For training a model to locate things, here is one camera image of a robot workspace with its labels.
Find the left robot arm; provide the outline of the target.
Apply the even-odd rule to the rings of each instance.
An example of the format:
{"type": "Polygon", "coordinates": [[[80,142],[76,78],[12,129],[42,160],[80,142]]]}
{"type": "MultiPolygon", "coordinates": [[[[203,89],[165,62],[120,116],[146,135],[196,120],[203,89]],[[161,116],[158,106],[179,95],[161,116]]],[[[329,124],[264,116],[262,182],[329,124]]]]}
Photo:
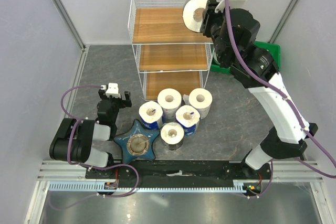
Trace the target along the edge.
{"type": "Polygon", "coordinates": [[[93,141],[111,141],[117,132],[117,117],[121,109],[132,107],[131,93],[122,96],[118,89],[101,89],[97,104],[97,118],[62,120],[49,148],[53,160],[97,167],[103,178],[115,173],[113,156],[92,146],[93,141]]]}

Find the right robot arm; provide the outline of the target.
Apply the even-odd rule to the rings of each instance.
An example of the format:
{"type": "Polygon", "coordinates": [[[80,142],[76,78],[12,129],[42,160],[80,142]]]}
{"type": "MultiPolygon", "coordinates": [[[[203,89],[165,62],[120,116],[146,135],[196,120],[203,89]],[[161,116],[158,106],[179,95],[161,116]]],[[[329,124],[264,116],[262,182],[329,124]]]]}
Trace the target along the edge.
{"type": "Polygon", "coordinates": [[[262,105],[273,123],[268,135],[243,159],[241,174],[254,178],[272,159],[301,157],[318,126],[307,122],[289,97],[273,55],[255,44],[260,23],[241,8],[216,10],[207,0],[201,33],[211,38],[217,62],[238,80],[262,105]]]}

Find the black paper roll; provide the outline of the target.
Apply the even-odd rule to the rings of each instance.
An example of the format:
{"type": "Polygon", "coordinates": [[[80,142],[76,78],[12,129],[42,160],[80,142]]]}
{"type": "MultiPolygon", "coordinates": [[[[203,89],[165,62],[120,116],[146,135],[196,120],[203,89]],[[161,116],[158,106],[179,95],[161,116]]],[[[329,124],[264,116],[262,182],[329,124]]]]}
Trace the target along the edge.
{"type": "Polygon", "coordinates": [[[170,151],[175,151],[183,144],[184,130],[179,123],[166,123],[161,128],[160,137],[170,151]]]}
{"type": "Polygon", "coordinates": [[[200,33],[208,0],[187,0],[183,6],[182,18],[187,29],[200,33]]]}

